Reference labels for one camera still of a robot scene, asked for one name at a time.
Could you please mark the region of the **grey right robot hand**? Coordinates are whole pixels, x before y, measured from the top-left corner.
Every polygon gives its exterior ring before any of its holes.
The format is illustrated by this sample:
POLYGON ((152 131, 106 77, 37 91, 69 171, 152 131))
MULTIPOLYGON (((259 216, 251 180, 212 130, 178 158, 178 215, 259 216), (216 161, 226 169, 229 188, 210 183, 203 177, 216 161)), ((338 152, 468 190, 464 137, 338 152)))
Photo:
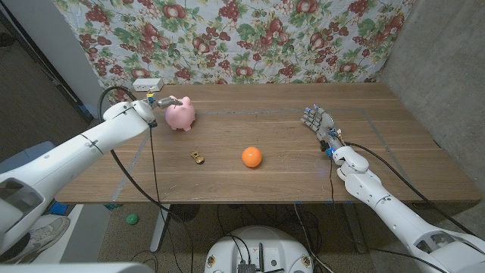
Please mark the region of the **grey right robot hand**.
POLYGON ((333 117, 323 108, 314 104, 314 108, 306 108, 300 121, 316 133, 323 152, 333 154, 345 146, 341 140, 340 130, 334 126, 333 117))

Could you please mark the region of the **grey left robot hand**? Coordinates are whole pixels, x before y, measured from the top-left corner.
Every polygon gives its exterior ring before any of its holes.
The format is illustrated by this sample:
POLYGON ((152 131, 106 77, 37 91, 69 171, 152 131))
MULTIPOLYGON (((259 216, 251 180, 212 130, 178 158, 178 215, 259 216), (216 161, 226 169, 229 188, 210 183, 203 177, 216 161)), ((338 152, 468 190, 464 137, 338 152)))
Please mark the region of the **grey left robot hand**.
POLYGON ((183 103, 171 96, 159 98, 156 92, 148 92, 146 94, 146 101, 152 109, 155 108, 168 108, 171 105, 182 105, 183 103))

